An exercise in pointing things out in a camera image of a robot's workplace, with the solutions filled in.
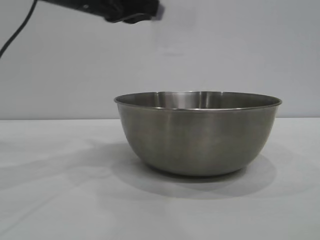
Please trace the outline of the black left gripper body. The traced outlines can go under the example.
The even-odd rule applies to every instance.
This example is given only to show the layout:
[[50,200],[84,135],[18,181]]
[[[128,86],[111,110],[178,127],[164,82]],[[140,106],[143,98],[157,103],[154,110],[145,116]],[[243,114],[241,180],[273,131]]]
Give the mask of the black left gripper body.
[[159,0],[76,0],[77,9],[109,23],[161,20],[165,6]]

